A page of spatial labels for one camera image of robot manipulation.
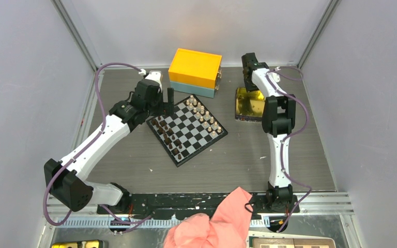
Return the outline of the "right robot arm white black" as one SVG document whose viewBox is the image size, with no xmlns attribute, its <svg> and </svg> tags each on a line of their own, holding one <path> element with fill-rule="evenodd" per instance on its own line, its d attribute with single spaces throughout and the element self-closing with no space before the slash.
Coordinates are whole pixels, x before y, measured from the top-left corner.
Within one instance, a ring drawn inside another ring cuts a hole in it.
<svg viewBox="0 0 397 248">
<path fill-rule="evenodd" d="M 266 206 L 279 212 L 293 201 L 292 181 L 288 177 L 289 135 L 295 127 L 296 102 L 279 86 L 279 75 L 255 53 L 241 57 L 246 90 L 260 91 L 265 98 L 262 128 L 270 144 L 271 171 L 266 191 Z"/>
</svg>

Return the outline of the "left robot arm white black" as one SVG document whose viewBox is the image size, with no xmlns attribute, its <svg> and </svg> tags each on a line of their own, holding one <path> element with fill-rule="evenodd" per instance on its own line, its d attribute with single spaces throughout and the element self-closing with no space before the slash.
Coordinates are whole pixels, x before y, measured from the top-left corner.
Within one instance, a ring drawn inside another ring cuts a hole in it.
<svg viewBox="0 0 397 248">
<path fill-rule="evenodd" d="M 163 94 L 157 81 L 140 80 L 131 98 L 114 104 L 102 124 L 76 150 L 59 161 L 49 159 L 44 165 L 49 193 L 72 212 L 89 204 L 108 205 L 117 213 L 126 212 L 130 199 L 123 187 L 88 182 L 87 178 L 101 158 L 147 118 L 173 115 L 174 89 L 167 88 L 167 101 Z"/>
</svg>

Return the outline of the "gold tin tray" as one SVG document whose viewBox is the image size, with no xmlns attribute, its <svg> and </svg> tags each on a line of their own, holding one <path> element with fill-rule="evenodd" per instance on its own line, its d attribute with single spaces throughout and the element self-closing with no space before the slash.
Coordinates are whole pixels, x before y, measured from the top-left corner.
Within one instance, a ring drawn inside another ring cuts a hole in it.
<svg viewBox="0 0 397 248">
<path fill-rule="evenodd" d="M 235 120 L 259 123 L 262 121 L 265 97 L 257 91 L 247 92 L 238 87 L 235 93 Z"/>
</svg>

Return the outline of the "black white chess board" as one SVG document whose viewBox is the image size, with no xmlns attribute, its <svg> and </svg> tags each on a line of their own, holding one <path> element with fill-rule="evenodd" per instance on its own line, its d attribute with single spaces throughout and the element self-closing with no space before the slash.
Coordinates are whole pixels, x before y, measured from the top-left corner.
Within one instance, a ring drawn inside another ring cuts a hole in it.
<svg viewBox="0 0 397 248">
<path fill-rule="evenodd" d="M 146 123 L 176 167 L 228 135 L 226 128 L 196 95 L 176 103 L 172 116 L 152 117 Z M 165 135 L 170 137 L 171 144 L 165 144 Z M 175 144 L 177 139 L 181 141 L 181 149 Z"/>
</svg>

